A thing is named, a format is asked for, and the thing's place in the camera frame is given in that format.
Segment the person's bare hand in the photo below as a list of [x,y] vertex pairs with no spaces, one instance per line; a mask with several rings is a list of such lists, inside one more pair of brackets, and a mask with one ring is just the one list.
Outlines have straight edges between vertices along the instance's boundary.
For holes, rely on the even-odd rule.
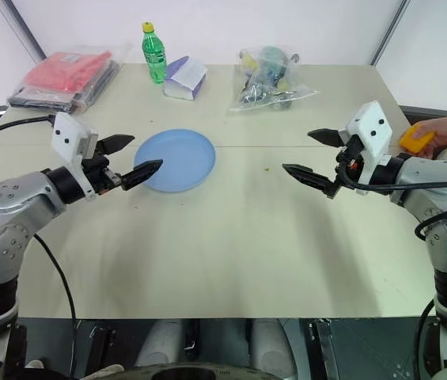
[[434,137],[415,155],[428,159],[436,158],[447,147],[447,117],[423,120],[416,126],[412,135],[414,139],[420,139],[431,132]]

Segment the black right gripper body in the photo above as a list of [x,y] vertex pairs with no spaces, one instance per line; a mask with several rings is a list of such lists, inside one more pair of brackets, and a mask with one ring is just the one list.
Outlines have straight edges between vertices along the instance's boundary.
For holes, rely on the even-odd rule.
[[339,147],[343,149],[336,156],[338,166],[335,168],[335,183],[339,187],[347,187],[339,172],[345,169],[347,177],[358,182],[362,174],[362,141],[357,135],[349,135],[348,132],[339,132],[338,137]]

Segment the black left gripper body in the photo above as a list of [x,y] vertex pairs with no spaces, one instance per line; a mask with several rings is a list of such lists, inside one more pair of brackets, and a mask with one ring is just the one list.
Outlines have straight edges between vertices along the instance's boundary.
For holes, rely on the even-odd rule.
[[119,174],[108,168],[109,160],[105,155],[96,152],[92,158],[83,159],[81,165],[85,177],[97,195],[103,195],[121,185]]

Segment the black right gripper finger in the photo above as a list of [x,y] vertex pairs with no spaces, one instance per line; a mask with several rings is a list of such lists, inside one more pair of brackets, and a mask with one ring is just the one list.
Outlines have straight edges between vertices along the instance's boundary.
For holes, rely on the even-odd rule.
[[341,188],[340,180],[331,181],[319,173],[314,173],[309,167],[299,164],[282,164],[282,168],[301,184],[321,191],[329,199],[333,199]]
[[335,148],[345,146],[343,137],[340,132],[334,129],[319,128],[308,133],[308,137],[316,140],[317,142]]

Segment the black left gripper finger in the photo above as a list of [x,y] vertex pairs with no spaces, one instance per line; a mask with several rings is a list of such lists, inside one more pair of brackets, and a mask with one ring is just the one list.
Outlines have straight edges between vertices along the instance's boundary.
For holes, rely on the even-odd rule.
[[163,160],[149,160],[135,166],[129,173],[120,176],[120,186],[128,191],[149,180],[162,166]]
[[114,154],[134,140],[133,135],[111,135],[97,141],[97,152],[103,155]]

